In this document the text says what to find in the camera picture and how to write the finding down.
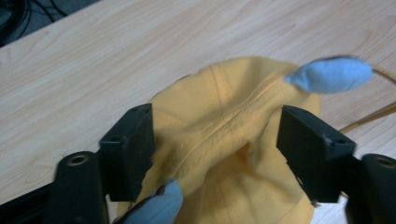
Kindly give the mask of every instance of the screw hole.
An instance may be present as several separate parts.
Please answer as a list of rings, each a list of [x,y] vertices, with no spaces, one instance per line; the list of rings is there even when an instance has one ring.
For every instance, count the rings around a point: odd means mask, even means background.
[[[67,162],[67,165],[78,166],[81,165],[82,163],[85,163],[88,159],[89,157],[86,155],[75,156]]]
[[[346,141],[344,139],[337,139],[335,142],[338,144],[344,144]]]
[[[389,169],[396,169],[396,163],[383,157],[375,157],[375,160],[384,167]]]
[[[112,138],[110,139],[110,141],[111,141],[111,142],[119,142],[120,139],[119,139],[118,137],[112,137]]]

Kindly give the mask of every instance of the yellow cloth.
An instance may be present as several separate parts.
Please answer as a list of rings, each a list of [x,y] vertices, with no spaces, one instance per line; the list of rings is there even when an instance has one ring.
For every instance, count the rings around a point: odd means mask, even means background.
[[[157,149],[138,201],[173,178],[184,195],[176,223],[309,223],[314,208],[276,148],[282,105],[319,112],[318,95],[283,81],[297,68],[230,60],[157,94]]]

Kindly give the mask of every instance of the wooden table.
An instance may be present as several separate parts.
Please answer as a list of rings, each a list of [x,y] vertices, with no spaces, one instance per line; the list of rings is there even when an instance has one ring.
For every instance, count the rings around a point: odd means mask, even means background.
[[[0,49],[0,203],[51,181],[56,163],[99,139],[128,109],[211,63],[252,55],[292,63],[353,54],[396,72],[393,0],[104,0]],[[374,78],[323,97],[342,128],[396,101]],[[396,158],[396,116],[348,134]],[[321,206],[312,223],[345,223]]]

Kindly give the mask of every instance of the wire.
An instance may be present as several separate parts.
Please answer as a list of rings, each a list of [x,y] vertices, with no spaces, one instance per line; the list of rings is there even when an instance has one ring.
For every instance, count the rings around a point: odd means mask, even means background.
[[[61,14],[63,17],[68,16],[64,11],[62,11],[60,8],[58,8],[58,6],[56,6],[54,0],[49,0],[49,1],[52,4],[53,8],[55,8],[55,10],[59,12],[59,14]]]
[[[55,19],[53,19],[49,11],[43,5],[41,5],[41,3],[39,3],[37,0],[32,0],[32,2],[34,2],[38,7],[41,7],[41,9],[46,13],[47,17],[51,22],[55,22]]]
[[[19,39],[23,36],[23,34],[25,33],[25,31],[30,23],[30,19],[32,18],[32,5],[31,5],[30,1],[25,0],[25,4],[28,9],[27,9],[26,13],[24,13],[22,20],[24,21],[26,19],[26,15],[28,14],[27,21],[26,21],[25,26],[23,27],[22,31],[20,32],[20,34],[17,36],[16,39]]]

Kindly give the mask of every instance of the gloved finger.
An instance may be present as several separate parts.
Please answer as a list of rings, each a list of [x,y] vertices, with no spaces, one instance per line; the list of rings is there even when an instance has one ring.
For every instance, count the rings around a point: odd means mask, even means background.
[[[171,180],[166,186],[159,188],[153,196],[137,204],[116,223],[171,224],[175,221],[182,203],[183,194],[180,186],[175,180]]]
[[[313,61],[285,81],[308,92],[337,93],[357,89],[373,76],[373,67],[352,57]]]

